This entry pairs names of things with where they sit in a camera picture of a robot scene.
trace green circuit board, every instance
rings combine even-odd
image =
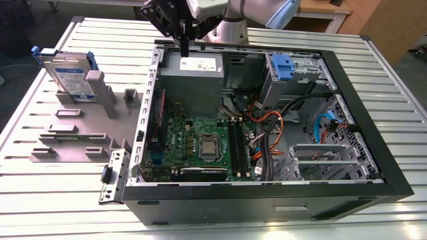
[[[254,124],[242,124],[243,132],[250,136]],[[182,167],[218,167],[228,170],[228,181],[254,181],[250,156],[247,154],[247,165],[250,166],[250,177],[232,175],[232,159],[228,143],[228,120],[214,118],[171,118],[167,126],[166,150],[162,156],[162,164],[152,166],[152,177],[155,182],[167,182],[168,173],[174,168]],[[200,158],[202,141],[215,140],[218,157],[212,159]]]

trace label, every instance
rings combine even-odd
[[[263,106],[263,105],[259,103],[259,101],[255,101],[255,102],[254,102],[254,106],[258,107],[259,109],[262,109],[262,106]]]
[[[334,12],[338,14],[350,14],[350,11],[335,10]]]
[[[263,174],[263,169],[259,166],[256,166],[255,170],[254,170],[254,173],[258,174],[258,175],[262,175]]]
[[[182,57],[179,70],[186,71],[216,71],[216,59],[207,57]]]
[[[55,71],[62,85],[75,100],[91,102],[95,93],[86,81],[86,72],[79,68],[55,68]]]

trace motherboard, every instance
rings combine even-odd
[[[242,119],[170,118],[166,149],[150,152],[144,177],[151,182],[254,180],[252,131],[254,124]]]

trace sticker on power supply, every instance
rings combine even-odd
[[[179,70],[186,71],[216,71],[216,59],[207,57],[182,57]]]
[[[95,97],[91,85],[86,81],[86,72],[82,69],[55,68],[55,72],[70,95],[83,101]]]

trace ram slot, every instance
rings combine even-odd
[[[230,145],[230,160],[231,160],[231,172],[234,176],[240,176],[239,168],[239,154],[236,145],[236,131],[235,131],[235,121],[228,121],[228,145]]]
[[[246,134],[242,128],[242,122],[235,123],[235,141],[239,156],[239,168],[243,177],[248,177],[248,159],[247,159],[247,148],[246,148]]]

